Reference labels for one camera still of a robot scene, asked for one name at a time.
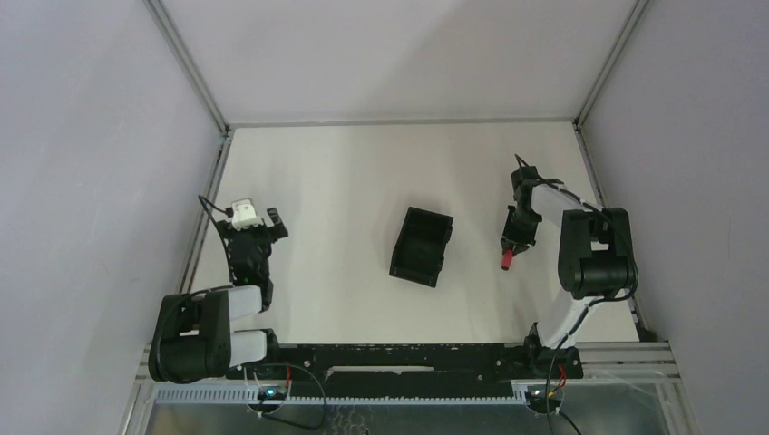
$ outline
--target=white table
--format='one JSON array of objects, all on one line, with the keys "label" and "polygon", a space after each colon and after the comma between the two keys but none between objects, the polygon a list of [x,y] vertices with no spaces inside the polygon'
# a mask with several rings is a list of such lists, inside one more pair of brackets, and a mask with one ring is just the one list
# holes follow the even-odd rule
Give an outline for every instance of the white table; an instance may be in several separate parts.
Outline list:
[{"label": "white table", "polygon": [[[500,268],[514,153],[594,200],[567,122],[244,128],[216,202],[276,207],[290,236],[273,246],[273,303],[238,328],[282,343],[520,342],[560,290],[558,229]],[[388,275],[409,206],[454,217],[437,288]],[[194,289],[228,282],[210,227]],[[606,304],[581,342],[638,337],[627,304]]]}]

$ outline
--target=gray wall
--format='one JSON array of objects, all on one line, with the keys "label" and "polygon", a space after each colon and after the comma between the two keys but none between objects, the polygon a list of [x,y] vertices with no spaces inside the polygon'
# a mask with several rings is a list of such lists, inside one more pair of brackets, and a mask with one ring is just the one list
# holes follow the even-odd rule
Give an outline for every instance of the gray wall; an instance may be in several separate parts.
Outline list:
[{"label": "gray wall", "polygon": [[115,433],[219,135],[140,0],[0,35],[0,433]]},{"label": "gray wall", "polygon": [[764,433],[769,2],[656,1],[586,125],[706,434]]}]

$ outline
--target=black box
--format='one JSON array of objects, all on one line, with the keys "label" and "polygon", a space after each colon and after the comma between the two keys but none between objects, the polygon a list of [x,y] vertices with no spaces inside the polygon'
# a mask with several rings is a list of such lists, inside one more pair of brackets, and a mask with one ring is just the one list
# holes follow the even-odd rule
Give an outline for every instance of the black box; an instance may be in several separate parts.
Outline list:
[{"label": "black box", "polygon": [[435,287],[453,221],[451,216],[409,207],[393,250],[390,276]]}]

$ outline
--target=red object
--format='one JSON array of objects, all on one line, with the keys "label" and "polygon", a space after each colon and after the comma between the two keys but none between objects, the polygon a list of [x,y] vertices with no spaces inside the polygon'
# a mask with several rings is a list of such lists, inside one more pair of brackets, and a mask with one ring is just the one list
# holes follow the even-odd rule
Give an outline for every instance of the red object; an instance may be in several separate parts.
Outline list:
[{"label": "red object", "polygon": [[502,256],[502,270],[510,270],[512,266],[512,249],[508,249]]}]

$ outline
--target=white wall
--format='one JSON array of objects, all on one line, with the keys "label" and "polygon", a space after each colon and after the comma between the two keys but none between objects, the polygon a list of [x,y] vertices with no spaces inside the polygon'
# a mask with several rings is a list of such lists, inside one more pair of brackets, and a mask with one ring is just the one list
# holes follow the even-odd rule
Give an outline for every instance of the white wall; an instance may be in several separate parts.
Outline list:
[{"label": "white wall", "polygon": [[0,433],[115,433],[219,135],[140,0],[0,35]]},{"label": "white wall", "polygon": [[573,118],[633,0],[165,0],[229,122]]},{"label": "white wall", "polygon": [[705,434],[765,433],[769,2],[657,1],[586,126]]}]

